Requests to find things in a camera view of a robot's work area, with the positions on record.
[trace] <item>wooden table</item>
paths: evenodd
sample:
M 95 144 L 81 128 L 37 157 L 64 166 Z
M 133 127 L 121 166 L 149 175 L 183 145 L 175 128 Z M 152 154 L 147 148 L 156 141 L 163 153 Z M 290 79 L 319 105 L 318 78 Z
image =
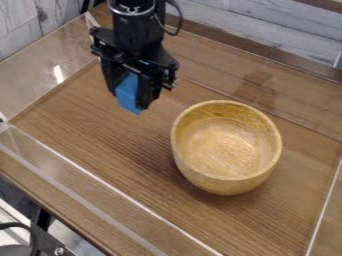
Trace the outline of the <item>wooden table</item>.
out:
M 93 16 L 109 23 L 101 9 Z M 24 138 L 21 156 L 43 175 L 8 152 L 1 175 L 108 255 L 304 255 L 341 160 L 342 88 L 188 32 L 166 46 L 182 63 L 174 92 L 133 116 L 107 92 L 95 60 L 11 120 L 72 164 Z M 234 197 L 196 189 L 171 156 L 176 116 L 212 99 L 266 111 L 284 144 L 267 183 Z

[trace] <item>blue object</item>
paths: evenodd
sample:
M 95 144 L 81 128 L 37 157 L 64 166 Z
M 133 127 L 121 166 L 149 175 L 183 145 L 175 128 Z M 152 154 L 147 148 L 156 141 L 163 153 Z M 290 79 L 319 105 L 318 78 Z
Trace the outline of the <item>blue object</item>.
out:
M 136 91 L 137 91 L 137 75 L 129 73 L 121 84 L 115 89 L 119 105 L 136 115 L 140 115 L 143 110 L 136 107 Z

